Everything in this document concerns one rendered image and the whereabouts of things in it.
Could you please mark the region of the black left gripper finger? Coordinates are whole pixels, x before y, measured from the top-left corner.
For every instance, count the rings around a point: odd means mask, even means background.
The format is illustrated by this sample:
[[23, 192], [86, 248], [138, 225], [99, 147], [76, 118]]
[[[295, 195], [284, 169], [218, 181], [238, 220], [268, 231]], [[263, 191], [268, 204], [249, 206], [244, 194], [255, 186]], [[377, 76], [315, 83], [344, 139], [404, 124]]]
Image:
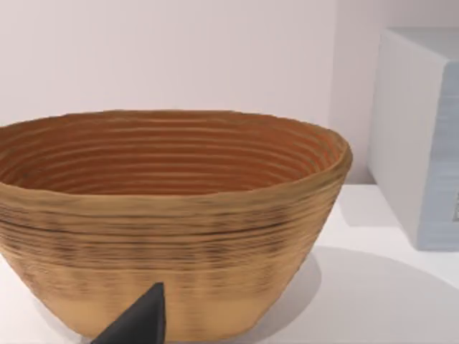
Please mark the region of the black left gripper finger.
[[165, 344], [166, 298], [155, 283], [90, 344]]

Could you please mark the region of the brown woven basket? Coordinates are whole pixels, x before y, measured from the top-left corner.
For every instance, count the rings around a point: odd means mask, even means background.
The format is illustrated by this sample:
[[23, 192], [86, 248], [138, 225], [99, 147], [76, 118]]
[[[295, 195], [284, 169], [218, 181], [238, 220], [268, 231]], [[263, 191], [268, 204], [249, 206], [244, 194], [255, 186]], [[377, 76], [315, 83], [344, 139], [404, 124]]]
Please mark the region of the brown woven basket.
[[328, 128], [231, 110], [0, 126], [0, 254], [85, 337], [161, 283], [168, 340], [231, 338], [301, 268], [352, 158]]

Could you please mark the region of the pale microwave oven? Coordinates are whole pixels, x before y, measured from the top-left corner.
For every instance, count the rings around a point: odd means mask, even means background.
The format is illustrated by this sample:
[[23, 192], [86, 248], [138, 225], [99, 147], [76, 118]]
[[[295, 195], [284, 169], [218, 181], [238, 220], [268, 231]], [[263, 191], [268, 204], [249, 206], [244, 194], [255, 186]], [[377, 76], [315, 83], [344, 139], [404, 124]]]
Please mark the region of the pale microwave oven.
[[459, 27], [382, 34], [368, 167], [415, 249], [459, 252]]

